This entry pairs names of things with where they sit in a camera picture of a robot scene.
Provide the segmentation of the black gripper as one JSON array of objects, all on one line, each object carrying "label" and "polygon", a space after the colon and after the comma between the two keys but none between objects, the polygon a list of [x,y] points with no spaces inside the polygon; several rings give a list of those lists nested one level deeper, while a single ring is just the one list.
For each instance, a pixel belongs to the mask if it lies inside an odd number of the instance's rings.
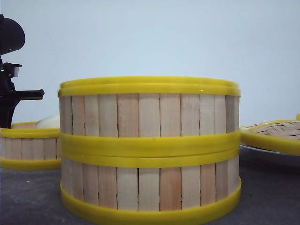
[{"label": "black gripper", "polygon": [[[0,15],[0,54],[19,50],[24,46],[25,34],[14,20]],[[0,127],[11,128],[15,107],[20,100],[41,100],[45,94],[40,90],[15,90],[11,78],[17,77],[21,64],[0,62]]]}]

